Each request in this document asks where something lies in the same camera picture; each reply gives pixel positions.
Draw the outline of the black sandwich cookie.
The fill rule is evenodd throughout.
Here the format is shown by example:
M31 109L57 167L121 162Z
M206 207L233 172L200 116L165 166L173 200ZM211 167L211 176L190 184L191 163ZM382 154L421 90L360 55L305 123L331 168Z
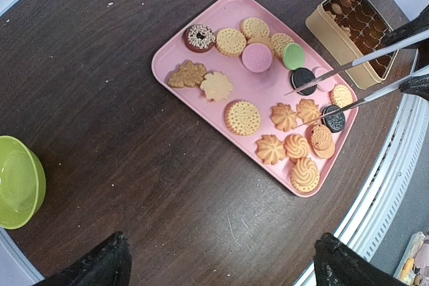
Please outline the black sandwich cookie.
M325 115L332 111L337 111L339 109L340 108L334 104L326 106L322 109L322 115ZM341 112L335 115L324 117L323 119L321 119L321 123L328 127L332 133L338 133L345 128L346 118L344 112Z
M290 82L293 89L297 89L300 86L303 86L315 79L314 73L307 68L297 68L291 71ZM298 91L298 94L302 96L309 96L316 92L317 85L313 87L306 88L302 91Z

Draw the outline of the beige round biscuit corner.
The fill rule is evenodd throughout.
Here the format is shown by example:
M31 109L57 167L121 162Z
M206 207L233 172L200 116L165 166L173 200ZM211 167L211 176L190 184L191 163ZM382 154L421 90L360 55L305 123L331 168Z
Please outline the beige round biscuit corner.
M333 105L343 108L353 103L351 91L343 84L336 85L329 93Z

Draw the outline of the beige round biscuit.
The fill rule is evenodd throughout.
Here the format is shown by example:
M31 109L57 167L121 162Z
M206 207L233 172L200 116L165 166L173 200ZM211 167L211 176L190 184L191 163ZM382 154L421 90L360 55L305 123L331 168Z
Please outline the beige round biscuit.
M227 57L240 56L247 45L247 39L238 29L220 29L216 36L217 50Z
M268 37L270 28L264 20L256 17L248 17L241 22L241 32L249 40L255 36Z
M282 59L284 48L294 40L286 33L275 33L271 36L271 42L274 46L274 54L277 58Z

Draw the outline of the green sandwich cookie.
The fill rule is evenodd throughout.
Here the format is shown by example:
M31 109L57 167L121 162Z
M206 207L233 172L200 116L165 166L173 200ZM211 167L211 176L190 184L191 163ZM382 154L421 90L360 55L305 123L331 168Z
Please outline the green sandwich cookie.
M296 70L304 67L305 52L301 45L290 43L285 46L282 54L282 61L288 70Z

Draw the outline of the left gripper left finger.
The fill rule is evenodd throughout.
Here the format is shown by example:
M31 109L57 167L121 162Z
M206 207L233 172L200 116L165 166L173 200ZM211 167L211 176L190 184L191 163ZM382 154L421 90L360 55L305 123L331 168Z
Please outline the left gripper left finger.
M128 285L131 253L125 234L114 232L75 263L38 285Z

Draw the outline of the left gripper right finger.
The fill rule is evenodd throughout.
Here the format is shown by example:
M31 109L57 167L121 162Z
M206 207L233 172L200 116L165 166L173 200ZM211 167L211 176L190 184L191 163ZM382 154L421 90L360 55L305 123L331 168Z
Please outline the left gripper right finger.
M329 232L315 244L314 271L316 284L387 286L401 281L374 267Z

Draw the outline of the beige flower cookie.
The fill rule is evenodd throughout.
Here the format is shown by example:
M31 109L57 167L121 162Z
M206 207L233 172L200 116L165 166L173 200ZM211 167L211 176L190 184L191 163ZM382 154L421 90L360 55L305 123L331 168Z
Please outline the beige flower cookie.
M207 100L220 102L228 99L234 86L229 81L227 75L214 71L204 76L204 80L200 84L200 89L204 92Z

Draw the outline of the pink plastic tray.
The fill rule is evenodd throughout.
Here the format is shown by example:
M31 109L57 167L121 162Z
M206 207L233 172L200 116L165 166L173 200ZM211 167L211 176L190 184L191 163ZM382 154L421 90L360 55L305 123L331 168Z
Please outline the pink plastic tray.
M217 0L196 16L191 24L207 25L214 31L228 27L237 29L241 22L248 17L264 20L273 32L282 32L292 36L305 51L306 68L310 70L317 67L327 70L331 68L329 63L294 30L256 0ZM300 94L289 94L289 91L292 90L289 70L279 59L275 59L269 70L260 74L252 73L244 67L240 58L226 57L215 48L203 54L191 52L185 46L183 36L184 31L180 30L155 53L151 69L156 80L295 195L309 198L317 194L339 156L359 110L352 109L345 112L346 125L341 132L333 135L336 151L330 159L321 159L314 152L310 152L309 156L319 170L320 180L312 191L300 192L290 181L290 170L293 166L291 161L283 160L275 165L265 165L256 154L256 142L263 135L275 135L280 140L284 140L288 135L274 127L270 119L271 108L279 102L294 108L303 98ZM199 89L170 87L168 85L170 74L177 71L179 66L187 61L203 64L210 72L219 71L226 74L233 84L233 91L228 99L221 102L210 102L205 99L203 92ZM249 101L261 113L261 127L252 136L235 135L228 130L225 124L225 109L230 102L236 100Z

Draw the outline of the green plastic bowl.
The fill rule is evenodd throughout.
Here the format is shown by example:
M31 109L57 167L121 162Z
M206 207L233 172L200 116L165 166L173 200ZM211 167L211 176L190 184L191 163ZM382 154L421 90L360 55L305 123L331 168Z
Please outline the green plastic bowl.
M41 208L46 175L38 156L19 139L1 136L1 228L26 225Z

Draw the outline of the side tray with cookies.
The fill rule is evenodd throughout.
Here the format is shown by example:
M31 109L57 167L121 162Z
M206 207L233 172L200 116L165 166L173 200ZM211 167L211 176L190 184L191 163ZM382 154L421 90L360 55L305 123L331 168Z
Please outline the side tray with cookies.
M406 285L428 285L428 231L412 235L393 276Z

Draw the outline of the pink sandwich cookie upper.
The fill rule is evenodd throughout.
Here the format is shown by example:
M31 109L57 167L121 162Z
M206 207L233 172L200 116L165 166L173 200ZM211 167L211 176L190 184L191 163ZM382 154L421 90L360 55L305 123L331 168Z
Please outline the pink sandwich cookie upper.
M253 43L248 45L241 54L243 65L253 73L262 73L268 70L273 61L271 50L264 44Z

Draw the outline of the black sandwich cookie upper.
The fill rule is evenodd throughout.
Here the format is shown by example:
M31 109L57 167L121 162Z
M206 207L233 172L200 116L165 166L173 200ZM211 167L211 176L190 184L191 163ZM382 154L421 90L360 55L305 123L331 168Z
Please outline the black sandwich cookie upper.
M290 82L293 89L297 89L300 86L303 86L315 79L314 73L307 68L297 68L291 71ZM302 96L309 96L316 92L317 85L313 87L306 88L302 91L298 91L298 94Z

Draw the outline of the gold cookie tin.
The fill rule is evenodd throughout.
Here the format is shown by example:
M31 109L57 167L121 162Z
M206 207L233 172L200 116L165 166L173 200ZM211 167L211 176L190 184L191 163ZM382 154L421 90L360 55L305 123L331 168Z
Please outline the gold cookie tin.
M392 31L369 0L324 0L306 27L340 65L381 49Z

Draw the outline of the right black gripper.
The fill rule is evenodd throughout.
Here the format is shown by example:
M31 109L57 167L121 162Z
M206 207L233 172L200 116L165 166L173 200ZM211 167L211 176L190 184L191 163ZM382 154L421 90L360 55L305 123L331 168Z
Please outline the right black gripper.
M428 30L428 6L422 10L417 18L388 33L382 39L381 45L387 47L426 30ZM410 45L406 49L418 50L418 69L428 67L428 39ZM428 100L428 75L412 77L399 85L399 91Z

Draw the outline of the beige round biscuit top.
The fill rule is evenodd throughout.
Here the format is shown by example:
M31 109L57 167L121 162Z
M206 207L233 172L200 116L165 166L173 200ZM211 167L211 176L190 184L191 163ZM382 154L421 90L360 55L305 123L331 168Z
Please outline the beige round biscuit top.
M238 29L220 29L216 36L217 50L227 57L240 56L247 45L247 39Z

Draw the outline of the brown tree cookie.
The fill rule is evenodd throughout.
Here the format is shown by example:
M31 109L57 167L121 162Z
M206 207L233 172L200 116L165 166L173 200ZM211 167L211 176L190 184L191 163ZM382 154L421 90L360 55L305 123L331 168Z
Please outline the brown tree cookie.
M168 85L172 88L194 88L200 86L207 73L205 65L187 61L170 75Z

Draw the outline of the chocolate sprinkle donut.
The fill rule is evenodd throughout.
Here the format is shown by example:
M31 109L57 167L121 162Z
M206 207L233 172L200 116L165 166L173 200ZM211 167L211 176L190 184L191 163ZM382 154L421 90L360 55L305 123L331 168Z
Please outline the chocolate sprinkle donut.
M215 33L207 25L194 24L184 32L185 46L192 52L208 52L215 45L215 41Z

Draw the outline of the black sandwich cookie lower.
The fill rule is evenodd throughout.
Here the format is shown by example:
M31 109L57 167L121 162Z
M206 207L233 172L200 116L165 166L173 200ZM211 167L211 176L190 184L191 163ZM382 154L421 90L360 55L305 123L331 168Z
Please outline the black sandwich cookie lower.
M322 109L322 115L325 115L332 111L337 111L339 109L340 108L334 104L326 106ZM324 117L323 119L321 119L321 123L328 127L332 133L338 133L345 128L346 118L344 112L341 112L335 115Z

